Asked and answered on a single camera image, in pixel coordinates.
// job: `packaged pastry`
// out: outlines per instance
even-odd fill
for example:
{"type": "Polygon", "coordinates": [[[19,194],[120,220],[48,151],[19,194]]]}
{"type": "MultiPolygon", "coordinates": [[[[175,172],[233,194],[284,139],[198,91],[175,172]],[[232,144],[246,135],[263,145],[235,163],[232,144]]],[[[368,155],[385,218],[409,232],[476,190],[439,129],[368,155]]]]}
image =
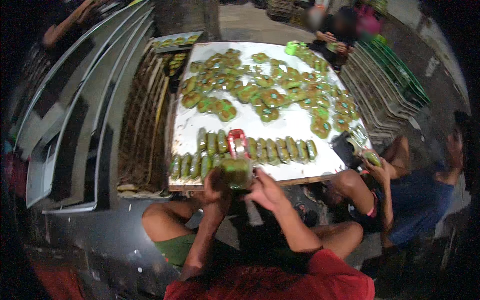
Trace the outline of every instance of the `packaged pastry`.
{"type": "Polygon", "coordinates": [[[217,153],[217,137],[213,131],[207,133],[207,153],[208,156],[213,156],[217,153]]]}
{"type": "Polygon", "coordinates": [[[252,166],[245,158],[224,158],[220,162],[231,189],[247,189],[252,181],[252,166]]]}
{"type": "Polygon", "coordinates": [[[223,129],[218,131],[218,152],[225,153],[228,151],[228,142],[227,142],[227,135],[223,129]]]}
{"type": "Polygon", "coordinates": [[[285,145],[287,146],[288,154],[290,155],[290,159],[293,161],[299,161],[299,151],[297,149],[297,145],[291,136],[287,136],[285,138],[285,145]]]}
{"type": "Polygon", "coordinates": [[[276,147],[277,147],[278,157],[280,158],[280,161],[284,164],[289,164],[291,161],[290,153],[288,153],[287,144],[285,140],[281,138],[277,138],[276,147]]]}
{"type": "Polygon", "coordinates": [[[308,163],[307,144],[302,140],[297,140],[297,149],[299,151],[299,162],[303,164],[308,163]]]}
{"type": "Polygon", "coordinates": [[[212,156],[212,168],[220,166],[220,161],[222,158],[220,157],[219,154],[215,154],[212,156]]]}
{"type": "Polygon", "coordinates": [[[262,91],[260,97],[268,108],[276,108],[285,104],[283,95],[273,88],[262,91]]]}
{"type": "Polygon", "coordinates": [[[190,165],[190,178],[197,179],[200,176],[200,169],[202,166],[202,156],[197,152],[192,157],[192,164],[190,165]]]}
{"type": "Polygon", "coordinates": [[[201,61],[192,61],[192,63],[190,64],[190,72],[192,73],[197,73],[197,72],[200,72],[200,71],[203,71],[203,69],[205,69],[205,65],[203,62],[201,61]]]}
{"type": "Polygon", "coordinates": [[[257,84],[264,88],[269,88],[274,84],[273,79],[266,74],[256,76],[255,79],[257,80],[257,84]]]}
{"type": "Polygon", "coordinates": [[[190,165],[192,164],[192,156],[190,153],[186,153],[181,158],[181,176],[187,179],[190,176],[190,165]]]}
{"type": "Polygon", "coordinates": [[[246,86],[238,90],[239,101],[243,104],[251,103],[251,99],[258,93],[258,86],[253,85],[252,83],[247,83],[246,86]]]}
{"type": "Polygon", "coordinates": [[[185,38],[184,37],[177,37],[177,39],[173,42],[172,45],[181,45],[185,43],[185,38]]]}
{"type": "Polygon", "coordinates": [[[308,158],[310,161],[314,161],[318,155],[317,146],[312,140],[307,140],[307,151],[308,151],[308,158]]]}
{"type": "Polygon", "coordinates": [[[198,151],[204,151],[207,149],[207,130],[202,127],[197,133],[197,149],[198,151]]]}
{"type": "Polygon", "coordinates": [[[232,96],[238,96],[238,92],[242,90],[243,88],[243,82],[241,80],[237,80],[235,82],[235,85],[233,85],[233,88],[230,89],[230,94],[232,96]]]}
{"type": "Polygon", "coordinates": [[[172,163],[170,167],[170,176],[172,177],[173,180],[177,180],[180,178],[180,172],[181,172],[181,156],[178,154],[175,154],[172,158],[172,163]]]}
{"type": "Polygon", "coordinates": [[[222,122],[228,122],[237,115],[237,109],[227,99],[217,100],[214,103],[216,115],[222,122]]]}
{"type": "Polygon", "coordinates": [[[183,96],[181,103],[185,108],[192,108],[197,104],[202,97],[197,92],[189,92],[183,96]]]}
{"type": "Polygon", "coordinates": [[[252,59],[256,63],[264,63],[264,62],[267,62],[269,60],[269,57],[265,53],[260,52],[260,53],[253,54],[252,59]]]}
{"type": "Polygon", "coordinates": [[[314,118],[320,118],[325,121],[328,120],[328,110],[326,108],[323,108],[323,107],[312,108],[310,113],[314,118]]]}
{"type": "Polygon", "coordinates": [[[228,57],[239,57],[240,55],[241,55],[241,51],[238,49],[229,48],[225,52],[225,56],[228,56],[228,57]]]}
{"type": "Polygon", "coordinates": [[[278,151],[276,150],[276,144],[272,139],[266,140],[267,144],[267,156],[268,156],[268,163],[273,166],[278,166],[280,162],[280,158],[278,157],[278,151]]]}
{"type": "Polygon", "coordinates": [[[305,93],[304,90],[302,90],[299,87],[294,87],[289,90],[287,90],[287,98],[291,102],[298,102],[300,100],[306,99],[307,98],[307,93],[305,93]]]}
{"type": "Polygon", "coordinates": [[[248,154],[252,160],[257,160],[257,142],[249,137],[247,138],[248,143],[248,154]]]}
{"type": "Polygon", "coordinates": [[[202,170],[200,171],[200,177],[202,177],[202,182],[205,180],[205,177],[207,177],[208,172],[212,169],[212,159],[208,156],[205,155],[202,157],[202,170]]]}
{"type": "Polygon", "coordinates": [[[185,80],[182,85],[181,93],[183,95],[186,95],[189,92],[193,91],[196,83],[197,83],[197,76],[192,76],[189,79],[185,80]]]}
{"type": "Polygon", "coordinates": [[[338,132],[348,131],[351,119],[348,115],[335,114],[333,116],[333,128],[338,132]]]}

